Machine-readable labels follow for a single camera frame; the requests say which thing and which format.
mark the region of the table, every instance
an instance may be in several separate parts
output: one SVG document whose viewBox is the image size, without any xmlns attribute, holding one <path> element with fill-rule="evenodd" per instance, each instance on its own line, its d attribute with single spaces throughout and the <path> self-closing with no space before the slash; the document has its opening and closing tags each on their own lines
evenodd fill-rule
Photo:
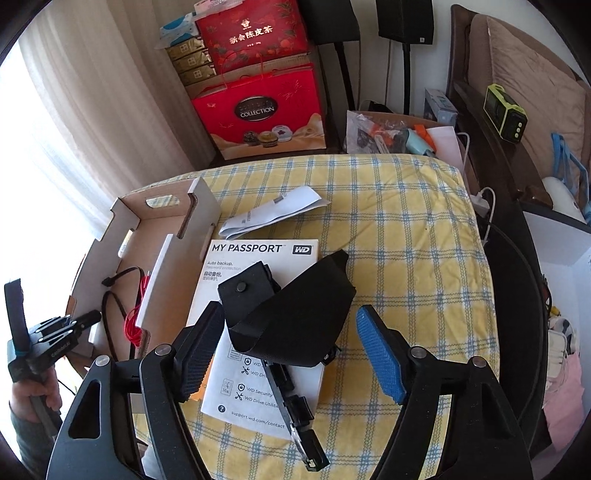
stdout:
<svg viewBox="0 0 591 480">
<path fill-rule="evenodd" d="M 325 370 L 314 421 L 331 465 L 309 473 L 291 442 L 204 416 L 200 402 L 189 401 L 183 412 L 214 479 L 371 476 L 400 408 L 383 395 L 357 336 L 355 313 L 363 304 L 372 304 L 411 345 L 459 362 L 482 355 L 498 375 L 491 274 L 455 168 L 411 155 L 321 155 L 225 166 L 170 181 L 199 176 L 220 201 L 220 222 L 311 186 L 332 203 L 246 238 L 318 238 L 322 255 L 342 248 L 357 288 L 337 342 L 342 351 Z M 449 407 L 449 397 L 442 397 L 423 477 L 437 469 Z M 137 432 L 147 439 L 142 416 Z"/>
</svg>

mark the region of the person's hand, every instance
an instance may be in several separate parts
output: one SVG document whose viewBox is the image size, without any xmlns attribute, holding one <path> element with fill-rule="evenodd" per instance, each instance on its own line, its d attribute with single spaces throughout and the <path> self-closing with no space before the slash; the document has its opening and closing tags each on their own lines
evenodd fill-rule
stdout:
<svg viewBox="0 0 591 480">
<path fill-rule="evenodd" d="M 51 367 L 46 374 L 47 378 L 43 384 L 33 380 L 22 380 L 12 384 L 10 408 L 19 419 L 33 423 L 40 422 L 37 413 L 33 409 L 31 397 L 46 395 L 47 407 L 53 411 L 58 411 L 61 408 L 60 387 L 57 383 L 56 369 Z"/>
</svg>

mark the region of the green device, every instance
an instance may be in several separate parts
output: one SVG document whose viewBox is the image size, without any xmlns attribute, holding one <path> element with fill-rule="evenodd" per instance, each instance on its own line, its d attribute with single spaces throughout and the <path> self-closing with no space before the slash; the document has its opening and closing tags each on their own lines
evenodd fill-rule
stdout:
<svg viewBox="0 0 591 480">
<path fill-rule="evenodd" d="M 527 125 L 527 114 L 501 85 L 489 85 L 484 111 L 503 140 L 514 144 L 521 141 Z"/>
</svg>

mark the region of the open cardboard box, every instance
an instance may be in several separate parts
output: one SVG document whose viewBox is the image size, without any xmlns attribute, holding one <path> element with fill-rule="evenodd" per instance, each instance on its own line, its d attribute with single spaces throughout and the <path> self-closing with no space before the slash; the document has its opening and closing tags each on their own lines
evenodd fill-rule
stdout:
<svg viewBox="0 0 591 480">
<path fill-rule="evenodd" d="M 117 199 L 113 219 L 100 240 L 95 240 L 77 273 L 67 313 L 74 318 L 101 310 L 108 289 L 107 277 L 132 266 L 151 277 L 138 313 L 137 325 L 150 333 L 148 351 L 171 343 L 187 322 L 187 316 L 203 266 L 203 258 L 221 215 L 220 206 L 203 179 L 157 185 Z M 111 290 L 126 311 L 135 305 L 139 274 L 121 277 Z M 113 298 L 106 318 L 118 359 L 129 358 L 124 319 Z M 85 332 L 68 355 L 84 376 L 98 355 L 110 355 L 103 321 Z"/>
<path fill-rule="evenodd" d="M 434 122 L 432 120 L 428 120 L 426 118 L 420 118 L 417 116 L 410 116 L 410 115 L 401 115 L 399 113 L 383 113 L 383 112 L 355 112 L 365 115 L 374 123 L 385 126 L 386 124 L 396 125 L 396 124 L 405 124 L 407 127 L 412 128 L 415 125 L 424 125 L 425 128 L 434 128 L 434 127 L 447 127 L 448 125 L 440 124 L 438 122 Z M 460 153 L 462 157 L 466 154 L 466 147 L 462 144 L 460 140 L 458 140 L 458 144 L 460 147 Z M 472 168 L 471 161 L 466 160 L 465 169 L 463 172 L 464 183 L 468 192 L 475 195 L 480 191 L 480 187 L 478 185 L 478 180 L 476 179 L 476 175 L 474 173 L 474 169 Z"/>
</svg>

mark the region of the window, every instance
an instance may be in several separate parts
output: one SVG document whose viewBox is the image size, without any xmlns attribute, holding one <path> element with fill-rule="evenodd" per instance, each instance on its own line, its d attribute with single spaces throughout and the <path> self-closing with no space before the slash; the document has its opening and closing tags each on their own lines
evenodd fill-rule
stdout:
<svg viewBox="0 0 591 480">
<path fill-rule="evenodd" d="M 0 66 L 0 283 L 22 279 L 29 326 L 62 315 L 84 254 L 97 234 L 51 178 L 49 155 L 73 153 L 59 134 L 28 77 L 18 44 Z M 10 330 L 0 294 L 0 431 L 15 452 L 9 417 L 11 379 L 6 368 Z M 66 360 L 58 378 L 69 387 L 81 380 Z M 67 412 L 73 397 L 61 389 Z"/>
</svg>

